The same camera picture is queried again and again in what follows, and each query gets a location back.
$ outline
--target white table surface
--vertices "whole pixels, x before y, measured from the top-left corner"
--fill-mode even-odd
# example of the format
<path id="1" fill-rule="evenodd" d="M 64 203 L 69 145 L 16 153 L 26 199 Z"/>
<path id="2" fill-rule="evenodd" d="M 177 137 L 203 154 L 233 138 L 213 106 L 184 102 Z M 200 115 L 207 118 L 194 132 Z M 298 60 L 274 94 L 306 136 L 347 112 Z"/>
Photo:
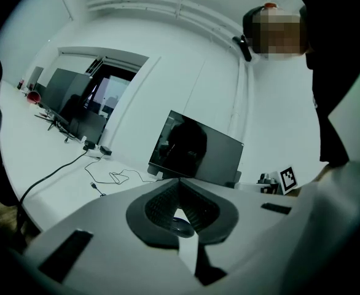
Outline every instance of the white table surface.
<path id="1" fill-rule="evenodd" d="M 49 123 L 37 114 L 21 91 L 6 82 L 1 84 L 0 109 L 2 126 L 0 149 L 9 181 L 18 199 L 27 188 L 60 166 L 73 161 L 82 153 L 77 141 L 64 143 L 65 136 L 57 128 L 47 131 Z M 96 159 L 82 157 L 51 178 L 34 187 L 26 196 L 23 207 L 37 227 L 44 231 L 60 222 L 100 194 L 90 185 L 92 178 L 84 167 Z M 108 173 L 132 170 L 115 159 L 101 159 L 88 168 L 98 181 L 112 181 Z M 139 171 L 143 180 L 155 181 Z M 126 171 L 130 179 L 121 185 L 96 184 L 105 194 L 113 194 L 144 184 L 138 174 Z"/>

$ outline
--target wooden floor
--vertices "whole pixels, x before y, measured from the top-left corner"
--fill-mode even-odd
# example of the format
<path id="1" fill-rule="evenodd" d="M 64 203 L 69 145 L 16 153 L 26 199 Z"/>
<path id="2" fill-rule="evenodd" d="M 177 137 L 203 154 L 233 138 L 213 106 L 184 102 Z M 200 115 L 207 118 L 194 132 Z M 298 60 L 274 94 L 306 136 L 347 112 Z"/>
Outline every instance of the wooden floor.
<path id="1" fill-rule="evenodd" d="M 9 240 L 11 246 L 13 246 L 14 233 L 16 232 L 16 214 L 16 206 L 5 206 L 0 202 L 0 229 L 4 233 L 5 238 Z M 26 243 L 30 244 L 38 236 L 39 230 L 29 220 L 22 227 L 22 233 L 25 236 Z"/>

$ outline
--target person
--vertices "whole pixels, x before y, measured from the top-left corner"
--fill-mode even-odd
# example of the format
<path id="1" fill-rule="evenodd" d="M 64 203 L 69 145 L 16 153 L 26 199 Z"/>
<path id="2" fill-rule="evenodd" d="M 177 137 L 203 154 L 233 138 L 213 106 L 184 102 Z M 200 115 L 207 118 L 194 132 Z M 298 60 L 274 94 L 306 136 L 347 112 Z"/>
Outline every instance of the person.
<path id="1" fill-rule="evenodd" d="M 300 14 L 286 12 L 270 2 L 251 9 L 243 17 L 244 35 L 233 40 L 240 45 L 247 61 L 251 58 L 248 47 L 268 60 L 305 54 L 307 66 L 313 70 L 320 161 L 328 162 L 314 179 L 319 181 L 349 159 L 328 116 L 360 73 L 360 0 L 303 2 Z M 295 189 L 290 194 L 299 192 L 300 189 Z"/>
<path id="2" fill-rule="evenodd" d="M 207 134 L 195 120 L 182 118 L 184 122 L 174 126 L 169 134 L 163 166 L 194 177 L 206 154 Z"/>

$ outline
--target black monitor screen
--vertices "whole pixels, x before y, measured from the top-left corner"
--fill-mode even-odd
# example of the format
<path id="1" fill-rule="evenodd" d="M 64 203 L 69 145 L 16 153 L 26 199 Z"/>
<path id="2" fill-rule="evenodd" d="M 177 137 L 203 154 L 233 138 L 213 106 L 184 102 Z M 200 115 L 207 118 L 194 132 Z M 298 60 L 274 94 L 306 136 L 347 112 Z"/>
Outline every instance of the black monitor screen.
<path id="1" fill-rule="evenodd" d="M 164 173 L 225 186 L 235 180 L 243 144 L 171 111 L 150 158 Z"/>
<path id="2" fill-rule="evenodd" d="M 90 76 L 57 69 L 46 86 L 41 103 L 70 122 L 90 81 Z"/>
<path id="3" fill-rule="evenodd" d="M 106 118 L 80 108 L 69 125 L 69 131 L 80 140 L 85 136 L 89 141 L 98 144 L 105 125 Z"/>

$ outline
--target white wall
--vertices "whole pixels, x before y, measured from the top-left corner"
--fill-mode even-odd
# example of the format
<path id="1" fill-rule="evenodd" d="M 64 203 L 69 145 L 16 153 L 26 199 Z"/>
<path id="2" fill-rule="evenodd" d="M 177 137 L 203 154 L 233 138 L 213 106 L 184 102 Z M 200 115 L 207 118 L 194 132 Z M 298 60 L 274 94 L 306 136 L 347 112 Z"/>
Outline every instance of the white wall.
<path id="1" fill-rule="evenodd" d="M 61 0 L 22 0 L 0 31 L 3 79 L 16 86 L 38 51 L 69 21 Z"/>
<path id="2" fill-rule="evenodd" d="M 46 85 L 47 82 L 42 81 L 42 78 L 45 79 L 45 75 L 47 75 L 48 71 L 45 69 L 50 68 L 59 58 L 59 46 L 63 45 L 64 41 L 67 41 L 68 39 L 78 34 L 78 32 L 82 30 L 84 26 L 85 22 L 74 20 L 59 30 L 57 34 L 54 34 L 50 38 L 50 41 L 41 48 L 35 58 L 29 63 L 29 66 L 23 75 L 24 80 L 28 80 L 34 71 L 34 68 L 36 66 L 40 66 L 44 68 L 44 71 L 42 72 L 42 76 L 39 78 L 38 82 L 44 82 Z"/>
<path id="3" fill-rule="evenodd" d="M 254 66 L 254 101 L 239 169 L 241 181 L 294 167 L 298 184 L 310 182 L 326 163 L 319 161 L 319 123 L 313 104 L 312 71 L 305 57 L 260 60 Z"/>
<path id="4" fill-rule="evenodd" d="M 44 70 L 39 76 L 38 83 L 47 86 L 58 68 L 84 74 L 94 59 L 95 57 L 92 56 L 61 54 L 50 66 L 43 67 Z"/>
<path id="5" fill-rule="evenodd" d="M 160 57 L 109 146 L 125 164 L 147 170 L 171 109 L 227 133 L 238 58 L 209 39 L 163 22 L 111 15 L 87 23 L 58 46 L 105 47 Z"/>

